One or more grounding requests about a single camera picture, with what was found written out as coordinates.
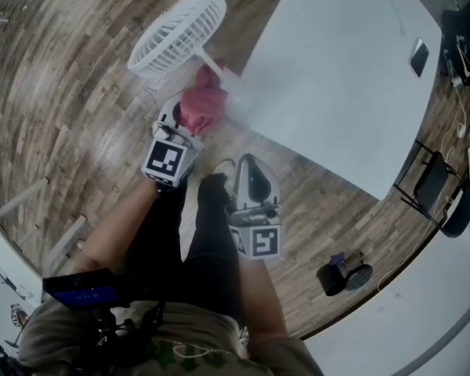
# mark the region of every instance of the shoe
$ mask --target shoe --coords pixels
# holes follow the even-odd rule
[[[214,174],[224,174],[226,176],[225,190],[230,197],[235,194],[235,178],[237,176],[237,166],[231,159],[223,160],[215,169]]]

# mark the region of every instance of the small screen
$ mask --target small screen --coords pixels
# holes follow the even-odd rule
[[[428,49],[425,43],[421,39],[418,39],[416,42],[416,49],[414,50],[413,56],[410,58],[410,66],[419,78],[423,73],[427,59]]]
[[[109,286],[56,292],[53,297],[73,310],[118,301],[117,293]]]

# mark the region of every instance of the tabletop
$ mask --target tabletop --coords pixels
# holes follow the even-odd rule
[[[425,115],[440,41],[418,0],[280,0],[242,74],[257,104],[228,117],[383,199]]]

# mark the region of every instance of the table leg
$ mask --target table leg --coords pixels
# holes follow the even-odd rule
[[[17,241],[16,245],[17,245],[18,247],[22,247],[26,241],[28,241],[30,238],[32,238],[32,237],[38,232],[38,230],[39,230],[39,228],[38,228],[38,226],[35,224],[34,227],[33,227],[33,230],[30,231],[29,233],[23,235],[23,236],[21,237],[21,239],[20,239],[19,241]]]
[[[71,243],[74,243],[74,235],[81,229],[87,218],[81,215],[76,222],[74,222],[66,233],[57,241],[54,248],[50,250],[45,259],[42,261],[42,277],[50,277],[56,274],[53,269],[54,262],[60,255],[66,254],[71,250]]]
[[[31,197],[34,193],[41,190],[48,183],[49,179],[47,177],[44,177],[43,179],[38,180],[35,184],[30,186],[27,190],[15,196],[13,199],[11,199],[3,207],[0,208],[0,218],[7,215],[7,213],[12,211],[13,209],[17,208],[23,201]]]

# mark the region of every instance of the black chair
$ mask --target black chair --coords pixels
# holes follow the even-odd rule
[[[444,235],[449,238],[459,237],[470,223],[470,185],[444,161],[440,152],[433,152],[418,140],[415,142],[418,145],[416,153],[410,160],[409,165],[407,165],[403,170],[403,174],[399,178],[398,182],[394,183],[393,186],[397,188],[403,196],[405,196],[406,199],[403,197],[400,198],[402,201],[423,214],[423,216],[435,224]],[[432,157],[428,163],[424,162],[426,168],[414,187],[414,197],[411,197],[400,188],[400,183],[406,176],[411,165],[414,163],[414,160],[421,148],[429,152]],[[429,212],[432,210],[433,205],[439,198],[449,174],[455,175],[460,179],[463,195],[461,196],[461,199],[452,215],[448,218],[447,213],[444,211],[444,218],[437,222]]]

